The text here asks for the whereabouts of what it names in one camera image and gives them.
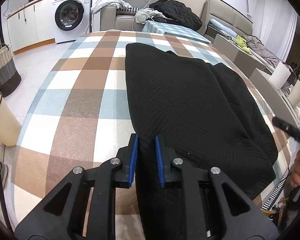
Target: wicker basket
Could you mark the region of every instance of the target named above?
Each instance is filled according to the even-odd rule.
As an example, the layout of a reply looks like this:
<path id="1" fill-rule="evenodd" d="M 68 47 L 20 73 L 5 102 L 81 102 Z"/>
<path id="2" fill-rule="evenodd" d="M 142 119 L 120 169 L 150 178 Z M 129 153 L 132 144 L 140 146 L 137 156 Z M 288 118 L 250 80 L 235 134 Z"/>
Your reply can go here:
<path id="1" fill-rule="evenodd" d="M 20 84 L 21 76 L 14 64 L 10 45 L 2 43 L 0 46 L 0 92 L 6 97 Z"/>

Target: laundry basket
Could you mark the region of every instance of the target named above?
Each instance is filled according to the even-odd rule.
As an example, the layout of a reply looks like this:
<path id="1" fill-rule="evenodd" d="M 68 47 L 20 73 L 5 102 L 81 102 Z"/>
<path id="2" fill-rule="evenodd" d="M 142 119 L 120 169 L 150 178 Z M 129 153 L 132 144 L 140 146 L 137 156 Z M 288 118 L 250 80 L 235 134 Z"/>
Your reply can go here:
<path id="1" fill-rule="evenodd" d="M 10 111 L 0 92 L 0 141 L 6 146 L 17 143 L 21 124 Z"/>
<path id="2" fill-rule="evenodd" d="M 10 45 L 1 43 L 0 47 L 0 92 L 3 97 L 10 95 L 20 84 L 19 75 L 14 61 Z"/>

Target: floor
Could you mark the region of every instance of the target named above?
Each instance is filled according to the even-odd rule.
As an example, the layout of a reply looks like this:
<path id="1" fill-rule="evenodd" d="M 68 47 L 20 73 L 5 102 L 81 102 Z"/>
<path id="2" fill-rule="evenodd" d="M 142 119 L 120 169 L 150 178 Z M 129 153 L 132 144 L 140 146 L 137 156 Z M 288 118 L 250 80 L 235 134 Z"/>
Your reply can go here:
<path id="1" fill-rule="evenodd" d="M 39 90 L 42 82 L 71 44 L 72 42 L 50 44 L 28 50 L 14 56 L 14 62 L 22 80 L 16 90 L 9 96 L 5 97 L 4 100 L 7 102 L 10 110 L 21 124 L 23 123 L 32 100 L 34 99 L 34 96 Z M 6 147 L 3 160 L 8 166 L 8 177 L 4 188 L 4 194 L 13 229 L 18 223 L 12 209 L 9 185 L 11 181 L 10 171 L 12 168 L 14 154 L 15 147 Z M 1 207 L 0 219 L 3 221 Z"/>

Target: metal screw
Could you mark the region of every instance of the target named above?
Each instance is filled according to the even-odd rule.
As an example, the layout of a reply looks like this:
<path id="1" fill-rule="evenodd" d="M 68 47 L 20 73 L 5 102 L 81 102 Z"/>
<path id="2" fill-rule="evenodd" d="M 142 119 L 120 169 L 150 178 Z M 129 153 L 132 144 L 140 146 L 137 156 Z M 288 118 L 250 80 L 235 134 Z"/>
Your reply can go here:
<path id="1" fill-rule="evenodd" d="M 119 159 L 119 158 L 112 158 L 112 159 L 110 160 L 110 163 L 113 164 L 113 165 L 119 164 L 119 163 L 120 163 L 120 159 Z"/>
<path id="2" fill-rule="evenodd" d="M 82 172 L 82 168 L 81 167 L 75 167 L 73 170 L 74 174 L 80 174 Z"/>
<path id="3" fill-rule="evenodd" d="M 173 163 L 175 165 L 180 165 L 180 164 L 183 163 L 183 159 L 181 159 L 181 158 L 175 158 L 175 159 L 173 159 Z"/>
<path id="4" fill-rule="evenodd" d="M 212 172 L 213 174 L 219 174 L 220 171 L 221 171 L 221 170 L 220 170 L 218 167 L 212 167 L 212 168 L 211 168 L 211 172 Z"/>

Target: plaid tablecloth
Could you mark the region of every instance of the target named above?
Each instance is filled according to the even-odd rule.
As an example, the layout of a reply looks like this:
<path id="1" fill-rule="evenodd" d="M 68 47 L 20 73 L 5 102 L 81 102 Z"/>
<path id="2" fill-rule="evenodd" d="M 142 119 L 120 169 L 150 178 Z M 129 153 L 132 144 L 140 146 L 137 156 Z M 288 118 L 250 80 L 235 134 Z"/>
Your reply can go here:
<path id="1" fill-rule="evenodd" d="M 268 124 L 279 156 L 277 178 L 254 200 L 269 198 L 290 163 L 284 133 L 270 122 L 268 104 L 244 74 L 205 43 L 143 32 L 106 31 L 77 39 L 48 74 L 26 115 L 17 144 L 11 181 L 18 221 L 76 166 L 97 167 L 128 145 L 134 132 L 127 102 L 125 47 L 141 42 L 179 56 L 222 62 L 244 80 Z M 117 239 L 143 239 L 135 186 L 117 189 Z"/>
<path id="2" fill-rule="evenodd" d="M 146 21 L 146 24 L 143 27 L 142 31 L 146 33 L 161 33 L 165 35 L 172 35 L 193 41 L 200 41 L 205 44 L 211 45 L 211 41 L 203 37 L 201 34 L 179 25 Z"/>

